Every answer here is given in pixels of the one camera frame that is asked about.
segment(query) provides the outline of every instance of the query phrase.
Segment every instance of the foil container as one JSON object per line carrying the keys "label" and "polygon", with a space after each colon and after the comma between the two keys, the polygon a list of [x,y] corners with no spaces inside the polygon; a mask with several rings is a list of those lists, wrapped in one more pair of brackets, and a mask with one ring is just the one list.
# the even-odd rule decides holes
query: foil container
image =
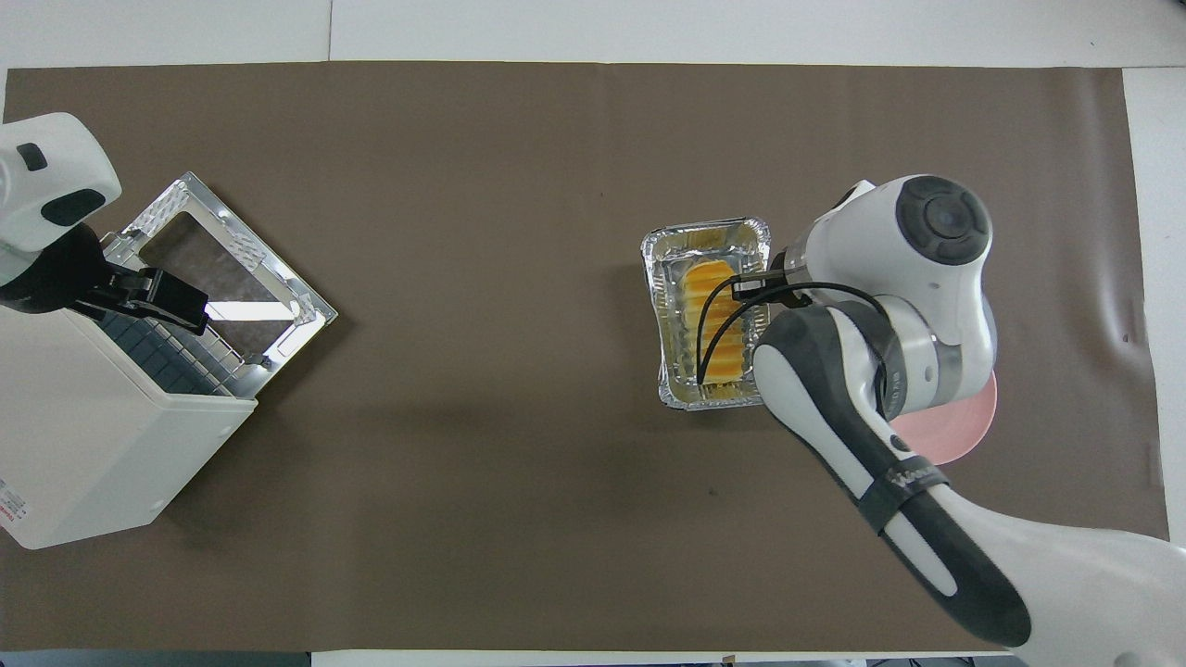
{"label": "foil container", "polygon": [[[643,239],[642,252],[659,329],[659,399],[669,407],[688,411],[761,405],[753,381],[753,350],[770,324],[769,306],[754,306],[739,320],[745,343],[741,379],[700,386],[696,383],[696,331],[689,331],[684,324],[680,285],[688,269],[703,261],[725,260],[735,273],[764,271],[770,261],[766,223],[740,217],[664,227]],[[731,300],[728,290],[718,294],[716,300],[721,299]]]}
{"label": "foil container", "polygon": [[170,393],[254,398],[338,316],[193,173],[103,243],[107,261],[162,268],[210,298],[202,336],[152,318],[100,323]]}

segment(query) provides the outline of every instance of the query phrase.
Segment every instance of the brown mat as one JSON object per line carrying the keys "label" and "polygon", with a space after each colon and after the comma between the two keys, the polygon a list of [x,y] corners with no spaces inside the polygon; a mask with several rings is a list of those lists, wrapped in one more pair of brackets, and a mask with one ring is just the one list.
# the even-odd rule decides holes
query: brown mat
{"label": "brown mat", "polygon": [[342,311],[152,526],[0,538],[0,646],[968,650],[763,408],[656,395],[638,244],[935,172],[996,224],[1000,411],[956,489],[1165,536],[1118,70],[14,70],[122,227],[186,170]]}

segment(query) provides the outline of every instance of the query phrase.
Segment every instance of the bread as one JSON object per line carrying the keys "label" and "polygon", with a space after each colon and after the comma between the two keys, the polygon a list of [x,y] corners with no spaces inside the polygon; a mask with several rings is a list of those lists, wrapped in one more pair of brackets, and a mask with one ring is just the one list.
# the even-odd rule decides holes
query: bread
{"label": "bread", "polygon": [[[693,266],[680,280],[680,291],[683,301],[683,323],[688,331],[684,338],[689,347],[688,357],[696,358],[696,324],[700,322],[700,313],[704,307],[708,294],[721,284],[722,280],[734,274],[728,262],[723,260],[709,260]],[[733,313],[737,304],[731,298],[728,288],[721,290],[713,305],[704,317],[704,330],[701,337],[701,354],[708,351],[708,344],[716,335],[716,330]],[[713,350],[713,356],[704,374],[704,385],[725,385],[737,382],[741,379],[742,354],[745,343],[741,336],[741,320],[738,319],[729,325],[721,336]]]}

